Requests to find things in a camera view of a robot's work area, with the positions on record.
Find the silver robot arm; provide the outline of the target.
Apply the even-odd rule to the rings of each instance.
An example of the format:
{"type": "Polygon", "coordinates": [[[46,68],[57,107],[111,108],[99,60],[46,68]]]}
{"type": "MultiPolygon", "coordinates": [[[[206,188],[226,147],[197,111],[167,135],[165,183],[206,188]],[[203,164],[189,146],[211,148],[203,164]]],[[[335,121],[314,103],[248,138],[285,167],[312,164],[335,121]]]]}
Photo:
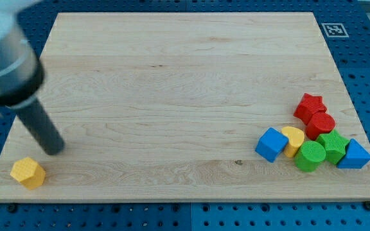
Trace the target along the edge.
{"type": "Polygon", "coordinates": [[[35,4],[0,1],[0,107],[13,110],[44,152],[55,155],[65,142],[37,98],[44,67],[17,22],[17,14],[35,4]]]}

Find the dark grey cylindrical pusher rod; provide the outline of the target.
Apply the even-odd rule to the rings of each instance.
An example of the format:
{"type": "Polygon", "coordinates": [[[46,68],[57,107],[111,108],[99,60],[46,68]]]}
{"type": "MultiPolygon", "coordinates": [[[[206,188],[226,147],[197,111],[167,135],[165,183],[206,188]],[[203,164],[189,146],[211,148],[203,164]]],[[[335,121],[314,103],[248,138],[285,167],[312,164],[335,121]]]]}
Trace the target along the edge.
{"type": "Polygon", "coordinates": [[[62,136],[37,97],[30,97],[11,109],[47,155],[56,155],[64,149],[62,136]]]}

